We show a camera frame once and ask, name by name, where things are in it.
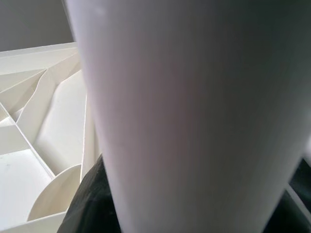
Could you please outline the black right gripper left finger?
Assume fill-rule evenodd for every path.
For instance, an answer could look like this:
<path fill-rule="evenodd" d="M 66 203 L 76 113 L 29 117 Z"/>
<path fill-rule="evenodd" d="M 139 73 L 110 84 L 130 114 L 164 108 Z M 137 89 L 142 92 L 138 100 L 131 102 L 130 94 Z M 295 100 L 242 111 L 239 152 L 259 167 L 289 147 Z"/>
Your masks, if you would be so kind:
<path fill-rule="evenodd" d="M 57 232 L 121 232 L 101 156 L 82 179 Z"/>

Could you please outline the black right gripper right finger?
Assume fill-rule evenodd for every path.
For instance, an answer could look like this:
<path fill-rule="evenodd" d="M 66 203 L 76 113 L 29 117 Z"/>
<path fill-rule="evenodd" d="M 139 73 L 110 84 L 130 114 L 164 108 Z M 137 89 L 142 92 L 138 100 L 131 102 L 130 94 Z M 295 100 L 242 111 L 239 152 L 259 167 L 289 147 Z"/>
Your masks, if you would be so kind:
<path fill-rule="evenodd" d="M 309 233 L 311 223 L 299 208 L 296 199 L 285 191 L 268 221 L 266 233 Z"/>

